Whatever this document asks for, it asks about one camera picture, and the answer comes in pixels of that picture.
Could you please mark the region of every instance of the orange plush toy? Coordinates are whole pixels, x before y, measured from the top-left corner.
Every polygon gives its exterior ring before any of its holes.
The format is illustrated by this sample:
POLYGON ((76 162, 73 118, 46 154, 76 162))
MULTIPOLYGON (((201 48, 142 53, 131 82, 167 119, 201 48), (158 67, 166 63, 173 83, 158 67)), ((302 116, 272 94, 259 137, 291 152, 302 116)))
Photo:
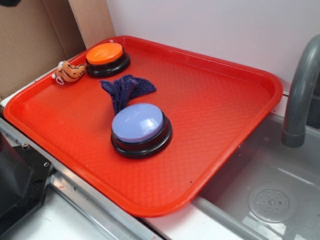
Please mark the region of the orange plush toy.
POLYGON ((70 65, 67 61, 61 61, 52 75, 58 84, 65 84, 64 81, 74 83, 78 81, 86 71, 86 66, 80 64, 78 66, 70 65))

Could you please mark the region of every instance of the drain cover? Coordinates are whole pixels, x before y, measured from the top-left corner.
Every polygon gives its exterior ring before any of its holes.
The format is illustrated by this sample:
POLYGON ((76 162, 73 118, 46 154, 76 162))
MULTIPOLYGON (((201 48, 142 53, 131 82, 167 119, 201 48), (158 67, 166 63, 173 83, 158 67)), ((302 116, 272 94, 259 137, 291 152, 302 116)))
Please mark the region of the drain cover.
POLYGON ((295 196, 281 185, 266 183, 255 187, 249 195, 249 207, 259 219, 269 223, 282 223, 297 212, 295 196))

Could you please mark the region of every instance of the sink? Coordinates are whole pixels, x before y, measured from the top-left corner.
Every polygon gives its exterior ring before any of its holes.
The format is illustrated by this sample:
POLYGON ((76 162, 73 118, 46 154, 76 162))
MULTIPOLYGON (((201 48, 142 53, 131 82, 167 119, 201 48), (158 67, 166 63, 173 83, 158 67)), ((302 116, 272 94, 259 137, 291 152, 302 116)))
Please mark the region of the sink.
POLYGON ((286 147, 283 120, 270 113, 199 196, 269 240, 319 240, 320 131, 286 147))

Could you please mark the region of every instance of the tray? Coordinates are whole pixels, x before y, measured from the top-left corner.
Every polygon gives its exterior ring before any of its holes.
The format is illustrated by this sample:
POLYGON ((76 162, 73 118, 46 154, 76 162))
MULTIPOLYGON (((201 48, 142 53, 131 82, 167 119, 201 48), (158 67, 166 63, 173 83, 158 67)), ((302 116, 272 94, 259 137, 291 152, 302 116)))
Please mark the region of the tray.
MULTIPOLYGON (((33 141, 134 216, 156 217, 189 203, 280 101, 272 74, 131 36, 120 43, 131 63, 123 75, 151 81, 156 92, 129 105, 151 103, 170 119, 173 137, 162 152, 127 159, 110 141, 112 101, 85 74, 57 84, 52 73, 18 93, 4 116, 33 141)), ((74 57, 84 64, 87 51, 74 57)))

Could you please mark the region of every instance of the blue towel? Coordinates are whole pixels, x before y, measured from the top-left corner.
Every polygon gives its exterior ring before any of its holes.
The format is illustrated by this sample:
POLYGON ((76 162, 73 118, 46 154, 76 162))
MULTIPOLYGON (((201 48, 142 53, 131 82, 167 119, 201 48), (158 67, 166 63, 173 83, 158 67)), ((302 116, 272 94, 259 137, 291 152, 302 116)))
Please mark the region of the blue towel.
POLYGON ((101 87, 112 98, 114 115, 124 109, 128 102, 139 96, 156 91, 156 87, 147 79, 134 77, 130 74, 111 81, 101 80, 101 87))

